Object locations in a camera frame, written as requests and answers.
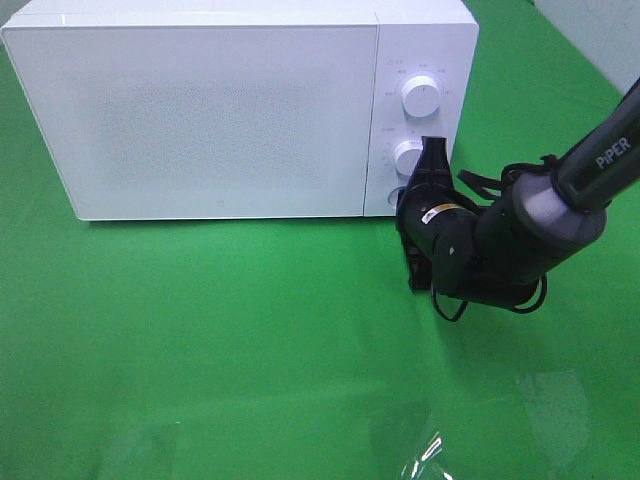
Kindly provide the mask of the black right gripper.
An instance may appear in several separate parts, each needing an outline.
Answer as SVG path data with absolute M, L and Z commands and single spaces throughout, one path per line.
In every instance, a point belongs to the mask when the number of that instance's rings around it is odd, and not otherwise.
M 483 208 L 453 189 L 444 137 L 422 136 L 422 151 L 396 208 L 411 291 L 430 291 L 432 270 L 470 270 Z

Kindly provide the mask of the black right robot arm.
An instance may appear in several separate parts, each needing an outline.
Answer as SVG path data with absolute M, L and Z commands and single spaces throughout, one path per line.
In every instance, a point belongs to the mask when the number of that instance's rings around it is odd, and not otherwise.
M 548 272 L 602 235 L 611 201 L 639 180 L 639 86 L 563 156 L 457 177 L 487 203 L 455 189 L 445 139 L 423 137 L 397 198 L 410 289 L 460 300 L 452 321 L 469 303 L 532 312 Z

